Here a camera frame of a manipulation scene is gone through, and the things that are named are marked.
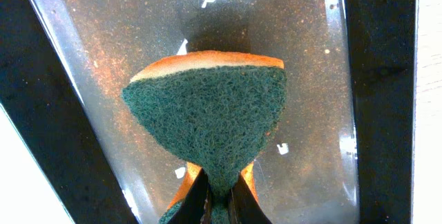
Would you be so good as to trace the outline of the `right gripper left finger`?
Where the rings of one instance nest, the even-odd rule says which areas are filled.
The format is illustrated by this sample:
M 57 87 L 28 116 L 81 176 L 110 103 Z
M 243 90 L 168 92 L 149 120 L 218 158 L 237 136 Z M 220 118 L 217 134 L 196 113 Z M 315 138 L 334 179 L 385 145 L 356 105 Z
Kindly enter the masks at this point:
M 168 224 L 209 224 L 209 179 L 203 169 Z

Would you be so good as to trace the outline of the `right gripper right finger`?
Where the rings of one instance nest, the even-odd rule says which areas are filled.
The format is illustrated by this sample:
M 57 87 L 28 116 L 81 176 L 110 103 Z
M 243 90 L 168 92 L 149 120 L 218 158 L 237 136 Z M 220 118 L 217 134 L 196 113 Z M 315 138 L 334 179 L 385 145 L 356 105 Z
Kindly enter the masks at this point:
M 229 222 L 230 224 L 271 224 L 241 175 L 229 193 Z

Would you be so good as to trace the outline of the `green yellow sponge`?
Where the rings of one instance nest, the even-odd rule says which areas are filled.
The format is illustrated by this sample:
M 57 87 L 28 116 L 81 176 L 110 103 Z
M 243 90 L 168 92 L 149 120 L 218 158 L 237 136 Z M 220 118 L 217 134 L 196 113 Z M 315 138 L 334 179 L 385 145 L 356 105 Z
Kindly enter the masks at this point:
M 278 127 L 286 85 L 281 59 L 214 50 L 162 58 L 131 78 L 122 90 L 131 114 L 187 164 L 161 223 L 178 211 L 201 169 L 209 223 L 230 223 L 229 193 L 239 175 L 258 202 L 253 163 Z

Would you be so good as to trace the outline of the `black plastic tray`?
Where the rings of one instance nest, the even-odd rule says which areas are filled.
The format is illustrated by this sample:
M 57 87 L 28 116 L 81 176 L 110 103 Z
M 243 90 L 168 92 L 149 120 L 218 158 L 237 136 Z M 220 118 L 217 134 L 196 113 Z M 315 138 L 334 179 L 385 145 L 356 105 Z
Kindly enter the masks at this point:
M 409 223 L 416 0 L 1 0 L 1 105 L 76 223 L 156 223 L 184 162 L 123 103 L 160 58 L 285 62 L 254 167 L 273 223 Z

